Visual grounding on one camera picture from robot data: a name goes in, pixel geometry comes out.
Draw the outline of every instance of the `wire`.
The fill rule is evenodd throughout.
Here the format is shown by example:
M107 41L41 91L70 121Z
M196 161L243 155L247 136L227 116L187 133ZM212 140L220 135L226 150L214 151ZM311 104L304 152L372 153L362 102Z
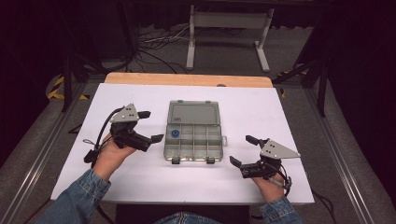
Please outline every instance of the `wire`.
M98 204L96 210L99 212L99 214L100 214L108 223L110 223L110 224L115 224L115 223L113 222L113 220L111 220L111 218L110 218L108 215L106 215L105 211L103 211L102 207L101 207L99 204Z
M177 71L176 71L169 63L167 63L166 61L160 59L159 57L157 57L157 56L155 56L155 55L152 55L152 54L150 54L150 53L147 53L147 52L145 52L145 51L142 51L142 53L145 53L145 54L147 54L147 55L149 55L149 56L151 56L151 57L157 59L158 61L160 61L160 62L166 64L175 74L177 74Z
M332 204L332 201L320 194L318 194L316 191L314 191L313 189L311 189L312 193L318 197L318 199L324 204L324 206L326 207L326 209L329 211L330 216L332 217L332 222L334 224L336 224L336 220L335 220L335 215L334 215L334 206Z
M32 217L34 217L48 202L50 201L50 198L48 198L46 201L44 201L34 212L32 215L30 215L26 220L23 222L23 224L28 223Z
M132 61L133 57L131 57L131 60L129 60L129 58L127 58L127 63L125 64L125 71L124 72L128 72L128 70L130 70L128 68L129 63Z
M143 65L139 62L139 60L137 60L137 58L136 58L136 63L140 66L140 68L142 69L142 71L143 71L144 73L146 73L145 68L144 68Z
M153 39L150 39L150 40L144 40L144 41L141 41L140 43L155 42L155 41L158 41L158 40L170 41L170 40L173 40L173 39L177 38L181 33L183 33L189 27L190 26L185 27L184 29L182 29L180 32L178 32L176 35L173 35L173 36L162 36L162 37L153 38Z
M242 32L245 30L245 29L241 29L241 28L225 28L225 29L223 29L223 28L218 28L218 29L216 29L217 31L220 31L220 32L223 32L224 34L227 34L227 35L240 35L240 34L242 34Z
M132 57L127 57L125 63L121 63L121 64L119 64L119 65L116 65L116 66L113 66L113 67L104 68L104 69L106 69L106 70L108 71L108 73L110 73L110 72L115 72L115 71L117 71L117 70L120 70L120 69L123 68L123 67L127 67L127 66L128 66L128 63L130 63L131 61L132 61ZM96 75L96 74L101 74L101 73L102 73L102 72L98 71L98 70L95 69L95 68L91 69L91 68L85 67L85 69L86 69L88 72L90 72L90 74L92 74L92 75Z
M107 117L107 119L106 119L104 125L102 126L101 131L99 132L98 139L96 140L95 150L100 150L100 149L101 149L101 148L99 147L99 146L100 146L100 140L102 139L103 131L105 130L105 127L107 126L108 122L110 121L110 119L113 117L114 114L120 112L122 109L123 109L123 107L118 108L118 109L115 109L115 110L114 110L113 112L111 112L111 114Z
M286 173L286 169L285 169L285 167L283 167L283 165L282 165L282 164L280 164L280 167L282 167L282 170L283 170L283 173L285 173L285 176L288 176L288 173Z
M276 169L273 165L271 165L271 164L268 163L268 162L266 162L264 165L270 167L270 168L273 169L275 172L277 172L278 174L280 174L280 176L282 176L282 178L285 180L285 184L284 184L284 186L283 186L284 189L286 189L285 196L288 196L289 193L290 193L290 187L286 188L286 186L287 186L289 183L291 183L291 178L290 178L290 177L288 178L288 175L286 174L286 172L285 172L285 174L283 175L282 172L280 172L278 169Z
M145 61L143 61L143 60L141 60L141 59L137 59L137 58L136 58L136 60L139 61L139 62L141 62L141 63L160 64L160 63L149 63L149 62L145 62ZM181 69L183 69L183 71L184 71L186 74L189 73L180 63L169 63L169 64L177 65L177 66L179 66Z
M250 214L250 216L253 217L254 219L264 219L262 216L254 216L254 215L251 215L251 214Z
M105 74L105 75L110 73L110 71L105 69L101 64L96 64L93 61L91 61L90 59L87 59L87 58L85 58L82 55L79 55L79 54L75 53L74 56L75 56L75 58L79 59L80 61L88 64L89 66L91 66L98 73L102 73L102 74Z

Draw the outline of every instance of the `white table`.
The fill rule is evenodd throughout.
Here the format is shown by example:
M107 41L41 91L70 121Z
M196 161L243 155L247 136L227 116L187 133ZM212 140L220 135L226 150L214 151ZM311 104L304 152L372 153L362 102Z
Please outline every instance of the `white table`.
M96 141L108 115L116 108L134 103L138 111L151 111L149 119L141 119L135 130L145 136L165 133L171 100L217 101L222 135L227 136L222 161L182 161L171 164L163 157L164 139L151 145L147 152L136 151L110 178L112 186L104 198L113 203L184 203L184 204L254 204L262 203L256 185L242 178L229 157L242 163L253 163L260 149L246 142L250 134L271 138L297 151L282 106L274 88L200 87L101 84L52 192L55 200L90 164L83 158ZM283 160L293 185L292 203L313 203L314 199L300 159Z

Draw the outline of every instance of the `metal stand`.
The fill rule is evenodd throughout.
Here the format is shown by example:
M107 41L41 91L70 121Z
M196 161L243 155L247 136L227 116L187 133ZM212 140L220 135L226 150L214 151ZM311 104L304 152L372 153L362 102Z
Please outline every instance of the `metal stand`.
M324 99L326 95L328 74L327 63L325 61L321 60L305 63L291 70L286 75L283 75L282 77L277 77L276 79L272 80L272 82L273 84L281 84L283 81L286 81L287 79L300 74L306 69L308 69L308 71L306 72L304 79L301 81L301 85L303 86L303 88L312 88L320 77L317 106L320 115L324 118L326 117L324 114Z
M72 74L75 76L77 82L87 82L89 75L85 71L83 64L78 62L74 55L74 48L71 42L70 34L61 29L60 31L60 45L63 55L63 73L64 73L64 107L62 112L72 104Z
M228 27L228 28L246 28L246 29L262 29L262 38L255 41L255 48L259 56L260 64L263 72L269 72L270 67L262 49L265 38L270 28L271 20L274 14L273 9L269 9L267 13L219 13L219 12L196 12L195 6L190 9L190 42L189 51L187 53L186 68L192 70L194 67L195 53L195 27Z

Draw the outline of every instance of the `person's right hand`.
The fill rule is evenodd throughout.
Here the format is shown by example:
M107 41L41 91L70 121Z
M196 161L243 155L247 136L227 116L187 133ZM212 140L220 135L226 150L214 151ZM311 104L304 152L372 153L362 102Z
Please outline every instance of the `person's right hand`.
M259 187L260 194L267 203L270 203L276 199L285 196L285 190L280 186L274 184L270 180L265 180L262 177L252 177L251 179L254 181L257 187ZM276 174L275 176L273 176L273 179L279 181L282 184L284 183L283 178L282 176L280 176L280 174Z
M136 151L132 147L119 148L109 133L104 139L102 148L93 170L105 181L122 165L123 161Z

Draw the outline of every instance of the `yellow tape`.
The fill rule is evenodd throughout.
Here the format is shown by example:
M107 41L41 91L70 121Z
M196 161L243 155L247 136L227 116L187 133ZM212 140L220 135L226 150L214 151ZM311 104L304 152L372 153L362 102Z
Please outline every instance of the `yellow tape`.
M286 92L285 92L285 90L280 89L280 96L281 96L282 98L286 98Z
M64 100L64 95L63 94L56 94L56 92L58 91L59 87L62 85L62 83L64 83L64 76L60 75L58 77L58 79L56 80L55 84L52 87L52 90L50 91L48 98L52 99L58 99L58 100ZM81 95L79 97L80 100L89 100L91 98L90 95Z

